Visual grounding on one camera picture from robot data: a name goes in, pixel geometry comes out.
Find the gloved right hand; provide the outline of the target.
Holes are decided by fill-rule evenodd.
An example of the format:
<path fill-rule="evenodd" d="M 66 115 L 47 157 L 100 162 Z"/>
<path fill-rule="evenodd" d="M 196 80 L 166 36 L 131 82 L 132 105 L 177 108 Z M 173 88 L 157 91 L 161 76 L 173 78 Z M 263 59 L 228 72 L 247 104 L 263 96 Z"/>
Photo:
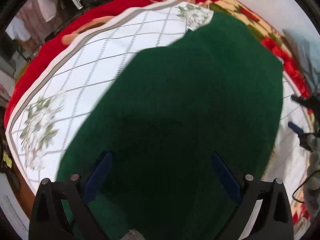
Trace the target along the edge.
<path fill-rule="evenodd" d="M 311 148 L 307 178 L 303 185 L 304 202 L 311 219 L 319 213 L 319 138 L 313 134 L 307 137 L 308 145 Z"/>

